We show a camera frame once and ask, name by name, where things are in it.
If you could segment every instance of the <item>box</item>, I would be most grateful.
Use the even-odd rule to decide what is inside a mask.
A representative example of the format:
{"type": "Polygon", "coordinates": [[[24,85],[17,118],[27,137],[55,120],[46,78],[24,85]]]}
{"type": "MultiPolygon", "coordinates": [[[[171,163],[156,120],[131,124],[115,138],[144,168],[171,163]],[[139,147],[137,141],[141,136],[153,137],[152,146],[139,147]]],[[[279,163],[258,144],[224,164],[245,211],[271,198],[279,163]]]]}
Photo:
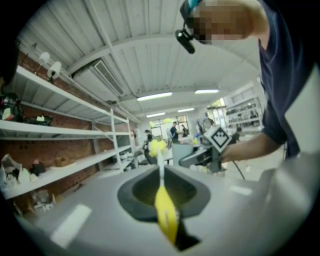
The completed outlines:
{"type": "Polygon", "coordinates": [[[75,161],[67,156],[60,156],[54,159],[54,164],[56,167],[65,167],[73,164],[75,161]]]}

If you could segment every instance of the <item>air vent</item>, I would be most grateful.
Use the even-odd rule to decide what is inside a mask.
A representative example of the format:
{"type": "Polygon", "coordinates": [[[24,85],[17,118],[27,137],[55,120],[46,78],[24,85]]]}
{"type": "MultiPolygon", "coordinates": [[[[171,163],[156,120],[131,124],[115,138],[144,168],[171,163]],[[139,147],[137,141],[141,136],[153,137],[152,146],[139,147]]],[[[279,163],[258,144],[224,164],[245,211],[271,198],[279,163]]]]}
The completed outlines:
{"type": "Polygon", "coordinates": [[[98,61],[94,65],[94,68],[106,80],[106,82],[109,84],[109,86],[112,87],[112,89],[115,90],[119,94],[119,96],[124,95],[125,92],[121,89],[119,83],[114,78],[114,76],[111,74],[111,72],[106,67],[106,65],[103,63],[102,60],[98,61]]]}
{"type": "Polygon", "coordinates": [[[110,106],[116,105],[118,102],[115,100],[107,100],[105,103],[109,104],[110,106]]]}

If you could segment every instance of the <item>black bag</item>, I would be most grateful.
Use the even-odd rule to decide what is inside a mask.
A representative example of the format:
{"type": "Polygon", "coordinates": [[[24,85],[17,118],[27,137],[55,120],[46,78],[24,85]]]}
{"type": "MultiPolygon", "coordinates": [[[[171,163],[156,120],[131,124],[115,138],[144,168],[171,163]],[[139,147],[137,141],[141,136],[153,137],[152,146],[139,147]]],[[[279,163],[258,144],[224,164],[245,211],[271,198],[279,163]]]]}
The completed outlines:
{"type": "Polygon", "coordinates": [[[34,163],[32,164],[32,168],[30,168],[30,173],[35,174],[36,176],[39,176],[40,174],[43,174],[46,172],[45,165],[40,163],[34,163]]]}
{"type": "Polygon", "coordinates": [[[30,116],[30,117],[25,117],[23,122],[30,125],[50,126],[52,119],[53,119],[52,116],[49,116],[49,115],[30,116]]]}
{"type": "Polygon", "coordinates": [[[14,92],[0,96],[0,120],[22,122],[24,110],[21,106],[21,99],[14,92]]]}

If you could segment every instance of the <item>person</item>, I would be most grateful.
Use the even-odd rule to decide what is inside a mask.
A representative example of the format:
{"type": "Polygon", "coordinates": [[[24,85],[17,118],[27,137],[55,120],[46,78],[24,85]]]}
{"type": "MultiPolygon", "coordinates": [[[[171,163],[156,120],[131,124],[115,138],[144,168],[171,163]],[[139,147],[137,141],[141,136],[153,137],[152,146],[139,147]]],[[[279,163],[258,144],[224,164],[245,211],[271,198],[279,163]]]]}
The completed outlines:
{"type": "Polygon", "coordinates": [[[152,141],[152,140],[153,140],[153,136],[152,136],[152,134],[151,134],[151,131],[145,130],[144,132],[145,132],[145,134],[146,134],[146,142],[152,141]]]}
{"type": "Polygon", "coordinates": [[[188,129],[182,124],[182,134],[183,134],[183,137],[187,137],[188,134],[189,134],[189,131],[188,129]]]}
{"type": "Polygon", "coordinates": [[[196,121],[195,130],[196,130],[196,137],[197,138],[199,138],[201,135],[204,134],[204,130],[202,129],[202,126],[200,125],[199,120],[196,121]]]}
{"type": "Polygon", "coordinates": [[[240,142],[240,134],[242,132],[242,128],[241,127],[237,127],[236,128],[236,132],[231,136],[231,140],[229,142],[229,145],[231,144],[236,144],[238,142],[240,142]]]}
{"type": "Polygon", "coordinates": [[[286,158],[300,149],[285,113],[301,92],[319,55],[312,31],[317,24],[318,3],[281,0],[190,0],[185,19],[195,39],[258,39],[260,80],[267,96],[263,130],[253,139],[228,145],[221,161],[266,156],[287,142],[286,158]]]}
{"type": "Polygon", "coordinates": [[[176,129],[176,126],[177,126],[177,122],[173,122],[172,127],[170,129],[171,138],[172,138],[173,143],[179,142],[178,141],[178,134],[181,134],[181,132],[176,129]]]}

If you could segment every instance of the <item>head-mounted camera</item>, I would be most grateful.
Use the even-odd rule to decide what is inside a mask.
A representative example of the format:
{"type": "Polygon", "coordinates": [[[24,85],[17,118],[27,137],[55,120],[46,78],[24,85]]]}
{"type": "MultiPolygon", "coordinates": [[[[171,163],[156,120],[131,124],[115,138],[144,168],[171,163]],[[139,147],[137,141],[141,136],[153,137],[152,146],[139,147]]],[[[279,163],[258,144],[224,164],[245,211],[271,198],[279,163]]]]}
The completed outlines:
{"type": "Polygon", "coordinates": [[[182,15],[182,18],[184,20],[183,23],[183,29],[177,30],[175,32],[175,37],[178,40],[178,42],[187,50],[188,53],[194,54],[195,53],[195,47],[192,44],[192,40],[195,38],[200,43],[205,44],[206,40],[200,38],[200,36],[195,36],[191,33],[191,31],[194,28],[193,25],[193,17],[191,16],[192,11],[196,6],[200,4],[203,0],[185,0],[183,4],[180,7],[180,13],[182,15]]]}

